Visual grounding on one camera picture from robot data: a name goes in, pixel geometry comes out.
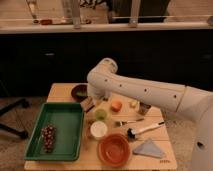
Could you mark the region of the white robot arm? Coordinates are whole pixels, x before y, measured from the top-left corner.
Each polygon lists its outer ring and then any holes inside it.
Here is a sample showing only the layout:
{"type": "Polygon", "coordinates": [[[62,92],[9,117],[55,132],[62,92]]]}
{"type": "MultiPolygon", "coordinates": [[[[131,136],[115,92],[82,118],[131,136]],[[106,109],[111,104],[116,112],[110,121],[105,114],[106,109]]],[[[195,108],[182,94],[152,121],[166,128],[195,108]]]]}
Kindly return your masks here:
{"type": "Polygon", "coordinates": [[[177,113],[197,124],[189,171],[213,171],[213,92],[181,84],[117,75],[118,66],[103,58],[87,75],[87,92],[94,100],[111,92],[142,104],[177,113]]]}

